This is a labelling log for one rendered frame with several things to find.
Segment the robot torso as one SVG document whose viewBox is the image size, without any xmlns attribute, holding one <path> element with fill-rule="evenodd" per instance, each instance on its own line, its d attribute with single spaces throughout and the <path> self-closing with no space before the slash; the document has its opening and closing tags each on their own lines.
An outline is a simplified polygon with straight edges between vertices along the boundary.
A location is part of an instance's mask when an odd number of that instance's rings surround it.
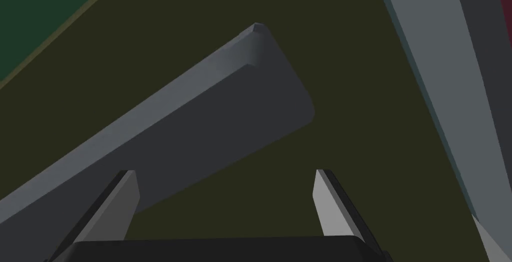
<svg viewBox="0 0 512 262">
<path fill-rule="evenodd" d="M 137 212 L 310 123 L 312 100 L 255 23 L 0 200 L 0 262 L 43 262 L 116 174 Z"/>
</svg>

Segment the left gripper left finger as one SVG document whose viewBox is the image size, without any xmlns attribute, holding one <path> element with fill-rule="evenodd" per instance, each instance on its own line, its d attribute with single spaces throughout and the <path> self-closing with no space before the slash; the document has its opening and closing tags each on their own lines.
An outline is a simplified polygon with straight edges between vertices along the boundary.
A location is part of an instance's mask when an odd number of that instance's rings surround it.
<svg viewBox="0 0 512 262">
<path fill-rule="evenodd" d="M 123 240 L 139 200 L 135 172 L 119 172 L 73 226 L 59 250 L 75 242 Z"/>
</svg>

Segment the grey flat panel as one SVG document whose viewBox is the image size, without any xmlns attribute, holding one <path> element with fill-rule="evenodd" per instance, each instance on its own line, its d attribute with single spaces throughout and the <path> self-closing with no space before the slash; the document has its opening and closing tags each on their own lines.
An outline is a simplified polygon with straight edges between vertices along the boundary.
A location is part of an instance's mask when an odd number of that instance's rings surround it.
<svg viewBox="0 0 512 262">
<path fill-rule="evenodd" d="M 500 0 L 384 0 L 490 262 L 512 262 L 512 45 Z"/>
</svg>

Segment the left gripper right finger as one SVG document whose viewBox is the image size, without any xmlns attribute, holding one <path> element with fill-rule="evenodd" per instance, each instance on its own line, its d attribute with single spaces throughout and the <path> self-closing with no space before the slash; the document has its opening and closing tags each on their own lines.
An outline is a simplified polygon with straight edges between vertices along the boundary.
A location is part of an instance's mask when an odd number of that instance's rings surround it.
<svg viewBox="0 0 512 262">
<path fill-rule="evenodd" d="M 325 236 L 355 236 L 373 251 L 381 248 L 359 211 L 329 169 L 317 169 L 313 202 Z"/>
</svg>

